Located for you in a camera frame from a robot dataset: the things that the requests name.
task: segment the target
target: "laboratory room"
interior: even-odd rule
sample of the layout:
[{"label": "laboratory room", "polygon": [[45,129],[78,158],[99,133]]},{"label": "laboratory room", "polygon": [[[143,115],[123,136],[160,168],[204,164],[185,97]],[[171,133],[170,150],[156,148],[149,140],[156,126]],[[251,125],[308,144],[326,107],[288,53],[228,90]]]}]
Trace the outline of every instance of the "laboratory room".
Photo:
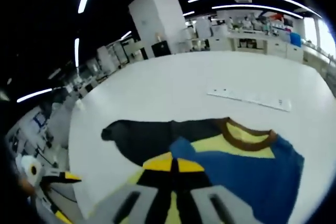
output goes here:
[{"label": "laboratory room", "polygon": [[330,222],[336,20],[326,0],[3,5],[11,222]]}]

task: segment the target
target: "white cabinet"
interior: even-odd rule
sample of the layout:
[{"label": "white cabinet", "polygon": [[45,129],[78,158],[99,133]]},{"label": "white cabinet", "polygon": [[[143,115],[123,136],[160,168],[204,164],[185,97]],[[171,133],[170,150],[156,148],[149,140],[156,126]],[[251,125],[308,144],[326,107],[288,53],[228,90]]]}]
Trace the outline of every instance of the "white cabinet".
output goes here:
[{"label": "white cabinet", "polygon": [[232,51],[230,40],[227,38],[208,39],[210,51]]},{"label": "white cabinet", "polygon": [[267,40],[267,54],[286,58],[286,43],[280,40]]},{"label": "white cabinet", "polygon": [[287,44],[287,59],[303,63],[303,49],[292,44]]}]

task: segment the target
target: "white counter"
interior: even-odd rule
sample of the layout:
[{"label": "white counter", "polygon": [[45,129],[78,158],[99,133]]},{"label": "white counter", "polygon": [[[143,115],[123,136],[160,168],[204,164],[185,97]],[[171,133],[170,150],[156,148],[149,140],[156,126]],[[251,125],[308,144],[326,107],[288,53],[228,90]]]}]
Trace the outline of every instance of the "white counter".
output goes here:
[{"label": "white counter", "polygon": [[[292,111],[207,95],[213,87],[288,98]],[[85,217],[140,169],[120,154],[114,142],[100,137],[103,128],[120,119],[185,121],[230,116],[248,128],[274,129],[305,158],[289,223],[305,222],[335,175],[335,98],[316,71],[287,59],[231,51],[154,58],[110,76],[83,98],[82,105],[72,113],[69,158],[71,172],[83,178],[74,188]]]}]

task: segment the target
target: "blue t-shirt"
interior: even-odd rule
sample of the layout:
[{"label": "blue t-shirt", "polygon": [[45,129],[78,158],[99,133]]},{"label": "blue t-shirt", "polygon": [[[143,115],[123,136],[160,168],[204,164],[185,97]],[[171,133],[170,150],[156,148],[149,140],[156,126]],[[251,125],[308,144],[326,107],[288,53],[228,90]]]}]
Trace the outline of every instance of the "blue t-shirt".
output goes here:
[{"label": "blue t-shirt", "polygon": [[270,148],[275,158],[196,152],[188,140],[179,137],[170,151],[174,158],[203,166],[213,185],[223,185],[248,203],[262,223],[283,224],[296,201],[304,159],[279,135]]}]

